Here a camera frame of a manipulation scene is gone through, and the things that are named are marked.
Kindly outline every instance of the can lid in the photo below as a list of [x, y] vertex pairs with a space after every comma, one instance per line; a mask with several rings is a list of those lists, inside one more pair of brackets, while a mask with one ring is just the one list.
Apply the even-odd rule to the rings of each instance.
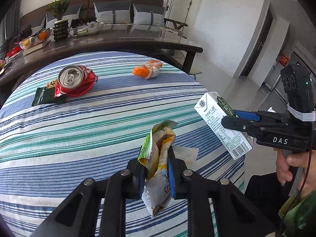
[[75, 88], [83, 80], [83, 71], [80, 67], [69, 66], [60, 72], [59, 82], [65, 88]]

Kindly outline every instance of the potted plant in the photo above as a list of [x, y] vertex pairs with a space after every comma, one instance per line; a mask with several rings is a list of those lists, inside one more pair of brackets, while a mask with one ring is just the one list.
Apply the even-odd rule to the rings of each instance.
[[51, 12], [57, 19], [57, 21], [54, 23], [54, 40], [62, 40], [68, 37], [68, 20], [63, 20], [63, 15], [68, 9], [69, 6], [69, 0], [58, 0], [51, 2], [48, 5], [47, 11]]

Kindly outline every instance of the barcode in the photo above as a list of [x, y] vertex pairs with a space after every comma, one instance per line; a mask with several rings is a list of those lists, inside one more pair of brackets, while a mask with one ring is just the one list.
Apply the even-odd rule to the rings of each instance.
[[235, 149], [232, 150], [232, 153], [236, 156], [236, 158], [240, 157], [241, 155], [244, 155], [248, 151], [247, 145], [243, 142], [239, 146], [237, 146]]

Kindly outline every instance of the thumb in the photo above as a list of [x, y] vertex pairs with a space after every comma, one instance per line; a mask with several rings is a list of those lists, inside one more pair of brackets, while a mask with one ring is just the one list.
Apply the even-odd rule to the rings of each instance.
[[286, 158], [286, 162], [293, 167], [307, 168], [309, 152], [290, 154]]

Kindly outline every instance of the gray curtain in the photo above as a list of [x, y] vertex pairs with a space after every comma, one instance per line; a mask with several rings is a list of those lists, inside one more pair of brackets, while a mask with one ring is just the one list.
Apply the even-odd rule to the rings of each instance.
[[18, 31], [20, 22], [21, 0], [15, 0], [0, 23], [0, 45], [6, 38]]

